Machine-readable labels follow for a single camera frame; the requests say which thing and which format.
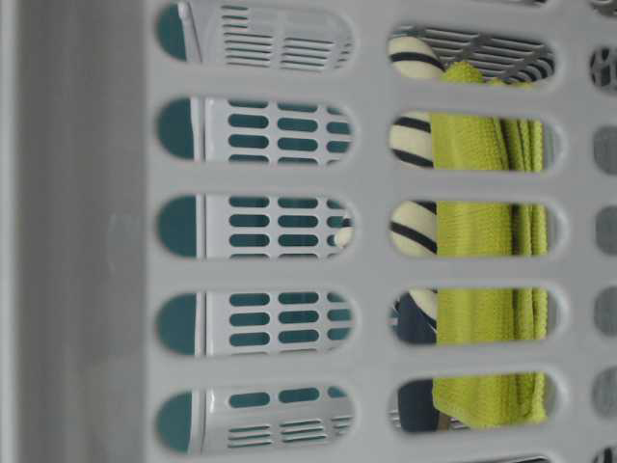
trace laundry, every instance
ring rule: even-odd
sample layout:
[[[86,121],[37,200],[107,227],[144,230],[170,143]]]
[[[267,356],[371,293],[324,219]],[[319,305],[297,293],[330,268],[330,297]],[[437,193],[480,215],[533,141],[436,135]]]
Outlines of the laundry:
[[[401,340],[414,344],[434,344],[434,321],[428,319],[410,294],[398,303],[396,334]],[[433,381],[413,381],[398,391],[398,413],[401,427],[407,432],[437,430],[440,413],[433,405]]]
[[[437,80],[443,75],[443,64],[433,50],[414,37],[398,37],[389,42],[389,55],[394,66],[406,77]],[[390,131],[389,145],[402,166],[410,169],[433,167],[433,141],[430,116],[410,111],[398,118]],[[431,257],[437,253],[437,205],[427,201],[405,201],[392,215],[391,237],[406,256]],[[339,248],[353,238],[353,223],[345,217],[335,236]],[[437,297],[430,289],[411,289],[410,297],[435,326]]]
[[[443,80],[484,81],[463,62]],[[437,169],[542,169],[539,123],[433,114],[431,125]],[[548,250],[542,206],[439,202],[437,212],[441,257],[541,256]],[[539,340],[547,333],[548,295],[542,289],[444,288],[438,307],[440,344]],[[444,378],[435,381],[434,401],[470,427],[496,427],[545,420],[544,392],[542,373]]]

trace teal surface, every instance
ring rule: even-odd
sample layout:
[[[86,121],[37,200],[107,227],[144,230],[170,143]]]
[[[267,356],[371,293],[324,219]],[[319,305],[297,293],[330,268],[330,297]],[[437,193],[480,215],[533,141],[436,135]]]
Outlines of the teal surface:
[[[182,24],[177,8],[170,7],[161,15],[158,27],[162,47],[172,56],[186,59]],[[159,137],[163,146],[172,154],[191,159],[193,135],[190,124],[188,99],[168,106],[160,116]],[[182,256],[196,252],[195,200],[186,198],[171,203],[159,218],[162,241],[172,251]],[[158,320],[160,340],[173,351],[192,355],[195,351],[195,295],[172,299],[162,308]],[[170,448],[186,452],[191,432],[191,395],[178,395],[161,409],[157,427],[162,441]]]

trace ventilation slot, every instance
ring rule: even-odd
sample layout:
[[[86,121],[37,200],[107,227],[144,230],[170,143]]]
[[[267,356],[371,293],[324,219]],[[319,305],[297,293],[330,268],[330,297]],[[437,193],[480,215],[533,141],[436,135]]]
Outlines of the ventilation slot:
[[[480,70],[487,80],[499,78],[507,83],[535,82],[554,74],[552,52],[539,41],[409,25],[396,30],[390,42],[390,57],[394,65],[409,77],[412,77],[408,75],[411,68],[406,68],[407,58],[404,56],[407,45],[397,41],[406,36],[426,43],[445,68],[466,61]]]
[[[231,408],[263,407],[270,403],[267,393],[236,394],[229,398]]]
[[[342,68],[349,61],[349,58],[351,57],[353,51],[353,46],[353,43],[351,43],[350,41],[348,41],[342,46],[342,49],[340,50],[340,55],[336,60],[335,69]]]
[[[328,293],[328,300],[330,302],[345,302],[345,300],[339,294],[336,294],[335,292]]]
[[[350,305],[328,291],[181,294],[158,317],[160,340],[182,355],[330,352],[354,327]]]
[[[287,38],[283,41],[281,68],[323,71],[334,45],[331,41]]]
[[[281,436],[285,444],[322,441],[328,438],[321,420],[282,423]]]
[[[157,129],[166,150],[193,162],[327,166],[354,138],[349,118],[335,108],[207,96],[170,102]]]
[[[203,203],[205,214],[200,205]],[[345,210],[338,208],[339,203],[322,198],[214,196],[199,202],[188,198],[172,206],[181,210],[165,210],[162,214],[161,226],[166,226],[162,231],[169,229],[169,237],[162,236],[163,242],[169,242],[169,248],[177,248],[183,256],[194,257],[199,246],[184,250],[169,239],[174,238],[175,231],[182,230],[193,243],[203,242],[205,252],[201,259],[326,259],[342,251],[335,245],[335,234],[344,224],[351,223]],[[203,235],[196,232],[201,219]]]
[[[507,3],[508,5],[520,5],[523,7],[541,7],[547,3],[548,0],[498,0],[502,3]]]
[[[339,388],[336,388],[334,386],[328,388],[328,397],[329,398],[342,398],[342,397],[346,397],[346,396],[347,396],[347,394],[343,390],[341,390]]]
[[[281,403],[313,402],[319,398],[316,388],[287,389],[279,393]]]
[[[247,426],[232,428],[228,432],[229,449],[266,447],[273,444],[270,426]]]
[[[269,68],[272,65],[274,37],[251,34],[249,13],[223,10],[225,60],[228,65]]]
[[[353,417],[334,417],[332,418],[332,428],[335,430],[337,436],[345,435],[351,427]]]
[[[247,7],[242,7],[239,5],[223,5],[221,6],[221,9],[224,12],[245,12],[248,10]]]

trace lime green towel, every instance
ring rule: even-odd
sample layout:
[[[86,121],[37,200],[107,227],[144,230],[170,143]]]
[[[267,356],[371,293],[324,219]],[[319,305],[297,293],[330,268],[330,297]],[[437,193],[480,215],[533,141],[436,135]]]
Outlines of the lime green towel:
[[[450,67],[447,82],[483,83],[467,63]],[[458,170],[543,168],[540,123],[479,116],[431,115],[435,167]],[[542,206],[438,203],[438,254],[443,257],[532,256],[547,252]],[[441,289],[438,343],[538,340],[546,336],[548,296],[542,289]],[[443,378],[435,406],[470,427],[546,419],[543,373]]]

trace striped fabric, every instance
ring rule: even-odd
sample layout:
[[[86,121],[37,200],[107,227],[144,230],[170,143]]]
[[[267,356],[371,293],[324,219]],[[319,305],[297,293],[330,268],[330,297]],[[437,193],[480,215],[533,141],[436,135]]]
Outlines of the striped fabric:
[[[439,79],[443,65],[433,50],[413,37],[398,37],[389,42],[393,65],[405,77]],[[412,111],[400,117],[389,135],[390,148],[405,168],[432,169],[433,143],[428,113]],[[335,236],[336,246],[344,248],[353,238],[349,217]],[[394,245],[406,256],[433,257],[437,254],[437,207],[435,203],[406,201],[394,213],[390,223]],[[427,322],[436,329],[437,293],[432,289],[411,289],[410,295],[422,309]]]

